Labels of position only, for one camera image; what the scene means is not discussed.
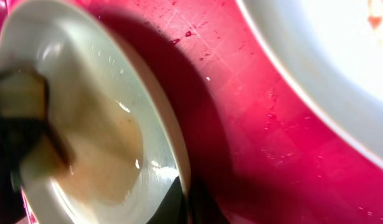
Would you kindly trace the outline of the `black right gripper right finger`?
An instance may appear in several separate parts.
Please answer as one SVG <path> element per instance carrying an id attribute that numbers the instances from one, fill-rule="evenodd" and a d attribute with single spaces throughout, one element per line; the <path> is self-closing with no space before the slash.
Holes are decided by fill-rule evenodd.
<path id="1" fill-rule="evenodd" d="M 189 208 L 192 224 L 229 224 L 229 221 L 201 180 L 197 180 L 191 185 Z"/>

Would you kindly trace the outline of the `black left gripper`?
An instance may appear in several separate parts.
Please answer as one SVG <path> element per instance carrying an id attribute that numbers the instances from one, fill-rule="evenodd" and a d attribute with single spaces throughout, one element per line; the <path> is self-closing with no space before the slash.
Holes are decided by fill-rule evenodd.
<path id="1" fill-rule="evenodd" d="M 0 223 L 25 211 L 19 166 L 48 132 L 48 85 L 34 74 L 0 74 Z"/>

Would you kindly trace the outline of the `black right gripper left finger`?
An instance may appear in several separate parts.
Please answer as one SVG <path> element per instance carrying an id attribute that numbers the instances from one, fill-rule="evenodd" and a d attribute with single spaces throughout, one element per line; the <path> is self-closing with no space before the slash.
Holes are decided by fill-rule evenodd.
<path id="1" fill-rule="evenodd" d="M 147 224 L 186 224 L 187 210 L 179 177 L 176 177 Z"/>

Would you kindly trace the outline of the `green yellow sponge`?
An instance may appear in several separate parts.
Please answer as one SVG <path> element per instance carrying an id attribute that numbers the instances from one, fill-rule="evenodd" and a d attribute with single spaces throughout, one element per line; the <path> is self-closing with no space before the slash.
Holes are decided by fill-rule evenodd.
<path id="1" fill-rule="evenodd" d="M 0 73 L 0 177 L 34 162 L 39 175 L 60 175 L 72 161 L 49 120 L 47 79 L 23 68 Z"/>

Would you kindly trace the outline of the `white plate bottom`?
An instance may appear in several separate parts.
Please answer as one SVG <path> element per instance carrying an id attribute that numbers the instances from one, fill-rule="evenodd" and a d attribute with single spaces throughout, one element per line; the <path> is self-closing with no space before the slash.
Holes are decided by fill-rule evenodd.
<path id="1" fill-rule="evenodd" d="M 2 26 L 0 73 L 23 68 L 47 79 L 49 120 L 72 158 L 60 175 L 20 168 L 37 223 L 147 223 L 176 177 L 188 209 L 181 129 L 129 43 L 74 5 L 24 1 Z"/>

